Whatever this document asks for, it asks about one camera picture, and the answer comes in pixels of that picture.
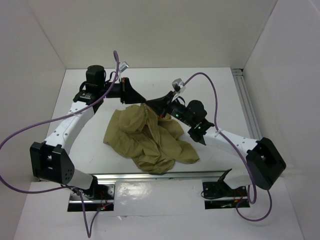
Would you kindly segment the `olive tan jacket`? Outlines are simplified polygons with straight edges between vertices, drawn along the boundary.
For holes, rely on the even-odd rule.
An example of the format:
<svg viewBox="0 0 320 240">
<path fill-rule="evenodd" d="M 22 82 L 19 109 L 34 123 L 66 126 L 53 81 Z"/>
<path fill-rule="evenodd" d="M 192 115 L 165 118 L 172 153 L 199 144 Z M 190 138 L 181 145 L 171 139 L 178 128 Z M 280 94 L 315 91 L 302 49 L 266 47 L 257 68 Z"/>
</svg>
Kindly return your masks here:
<svg viewBox="0 0 320 240">
<path fill-rule="evenodd" d="M 124 158 L 132 159 L 142 171 L 164 174 L 176 162 L 195 164 L 200 157 L 193 146 L 180 137 L 181 125 L 169 115 L 160 118 L 144 104 L 115 110 L 107 126 L 103 143 Z"/>
</svg>

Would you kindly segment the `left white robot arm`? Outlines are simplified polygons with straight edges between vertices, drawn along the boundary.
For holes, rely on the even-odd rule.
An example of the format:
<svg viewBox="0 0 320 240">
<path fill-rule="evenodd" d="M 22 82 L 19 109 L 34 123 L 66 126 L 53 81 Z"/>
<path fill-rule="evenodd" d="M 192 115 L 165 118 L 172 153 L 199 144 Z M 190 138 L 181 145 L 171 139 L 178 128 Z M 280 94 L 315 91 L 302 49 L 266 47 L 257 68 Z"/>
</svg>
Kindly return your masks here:
<svg viewBox="0 0 320 240">
<path fill-rule="evenodd" d="M 127 77 L 120 75 L 128 68 L 126 62 L 112 73 L 114 80 L 106 79 L 103 66 L 91 65 L 86 80 L 73 98 L 68 117 L 43 142 L 34 142 L 29 151 L 32 173 L 36 178 L 79 189 L 88 200 L 97 197 L 102 186 L 97 177 L 77 170 L 69 157 L 73 143 L 86 123 L 95 115 L 104 98 L 119 98 L 123 104 L 144 103 Z"/>
</svg>

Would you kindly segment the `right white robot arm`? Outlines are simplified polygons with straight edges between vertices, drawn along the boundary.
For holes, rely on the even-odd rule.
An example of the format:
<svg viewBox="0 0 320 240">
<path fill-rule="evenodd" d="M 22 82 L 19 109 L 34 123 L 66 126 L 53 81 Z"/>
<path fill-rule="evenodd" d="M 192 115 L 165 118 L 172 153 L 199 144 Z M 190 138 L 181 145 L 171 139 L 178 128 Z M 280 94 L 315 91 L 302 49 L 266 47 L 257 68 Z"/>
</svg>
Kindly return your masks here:
<svg viewBox="0 0 320 240">
<path fill-rule="evenodd" d="M 146 105 L 161 118 L 171 115 L 189 126 L 187 133 L 196 143 L 244 158 L 248 170 L 228 169 L 220 177 L 218 190 L 223 196 L 230 196 L 235 189 L 250 184 L 270 190 L 287 167 L 270 139 L 251 139 L 216 129 L 215 124 L 206 119 L 207 112 L 199 100 L 184 105 L 173 100 L 170 91 L 166 96 L 146 101 Z"/>
</svg>

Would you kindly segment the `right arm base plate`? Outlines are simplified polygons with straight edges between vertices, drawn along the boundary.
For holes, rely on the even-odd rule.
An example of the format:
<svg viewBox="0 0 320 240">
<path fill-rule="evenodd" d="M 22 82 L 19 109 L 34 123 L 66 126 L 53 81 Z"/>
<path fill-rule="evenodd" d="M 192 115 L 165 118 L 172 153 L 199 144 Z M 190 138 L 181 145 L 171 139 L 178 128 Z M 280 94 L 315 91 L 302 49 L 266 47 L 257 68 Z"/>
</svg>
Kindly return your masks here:
<svg viewBox="0 0 320 240">
<path fill-rule="evenodd" d="M 240 186 L 236 189 L 230 188 L 224 182 L 207 181 L 202 183 L 200 196 L 204 199 L 204 208 L 212 209 L 235 209 L 249 208 L 247 189 Z"/>
</svg>

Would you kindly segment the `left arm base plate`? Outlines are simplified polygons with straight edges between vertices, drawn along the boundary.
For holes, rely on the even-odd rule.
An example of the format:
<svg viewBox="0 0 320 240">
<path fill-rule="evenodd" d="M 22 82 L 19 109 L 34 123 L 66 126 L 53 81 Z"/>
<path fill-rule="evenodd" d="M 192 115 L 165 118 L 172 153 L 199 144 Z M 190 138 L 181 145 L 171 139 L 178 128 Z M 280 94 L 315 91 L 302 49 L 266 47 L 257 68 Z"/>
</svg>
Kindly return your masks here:
<svg viewBox="0 0 320 240">
<path fill-rule="evenodd" d="M 115 182 L 101 183 L 99 189 L 95 192 L 94 196 L 87 196 L 84 192 L 82 194 L 84 209 L 86 212 L 96 212 L 100 210 L 102 212 L 111 212 L 114 210 L 115 199 Z M 82 201 L 79 194 L 73 190 L 69 195 L 68 212 L 82 212 Z"/>
</svg>

